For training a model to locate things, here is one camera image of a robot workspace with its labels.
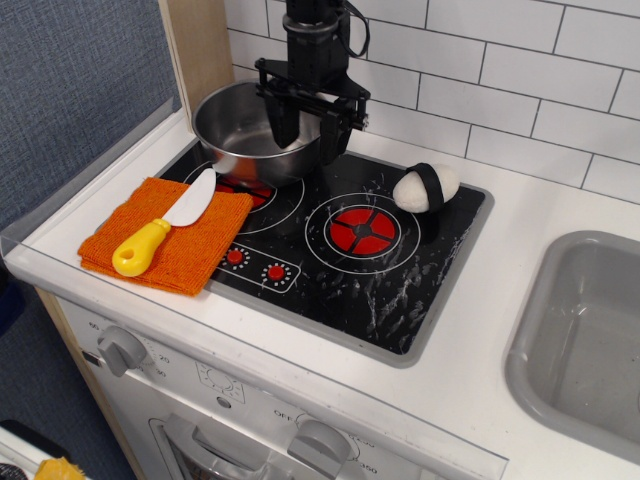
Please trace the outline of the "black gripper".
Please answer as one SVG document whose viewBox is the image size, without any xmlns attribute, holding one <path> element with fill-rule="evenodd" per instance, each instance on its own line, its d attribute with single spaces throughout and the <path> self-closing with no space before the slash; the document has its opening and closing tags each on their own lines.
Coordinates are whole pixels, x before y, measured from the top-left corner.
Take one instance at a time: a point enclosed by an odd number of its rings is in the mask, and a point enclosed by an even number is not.
<svg viewBox="0 0 640 480">
<path fill-rule="evenodd" d="M 287 58 L 260 58 L 258 95 L 266 105 L 275 143 L 284 149 L 299 135 L 299 114 L 321 118 L 320 163 L 328 165 L 346 150 L 350 129 L 368 125 L 370 93 L 348 75 L 349 61 L 368 50 L 370 31 L 360 52 L 350 46 L 351 16 L 331 14 L 314 24 L 286 14 Z"/>
</svg>

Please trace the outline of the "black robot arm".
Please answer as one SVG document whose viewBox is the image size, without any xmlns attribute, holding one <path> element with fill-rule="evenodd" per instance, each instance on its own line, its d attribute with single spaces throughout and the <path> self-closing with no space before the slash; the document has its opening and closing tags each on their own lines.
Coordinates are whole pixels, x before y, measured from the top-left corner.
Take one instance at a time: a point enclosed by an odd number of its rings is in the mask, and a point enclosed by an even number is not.
<svg viewBox="0 0 640 480">
<path fill-rule="evenodd" d="M 287 147 L 299 136 L 302 112 L 320 119 L 319 159 L 333 162 L 346 151 L 351 132 L 364 130 L 370 92 L 348 75 L 349 61 L 363 56 L 350 47 L 350 24 L 366 18 L 348 1 L 288 1 L 282 19 L 287 59 L 255 62 L 275 143 Z"/>
</svg>

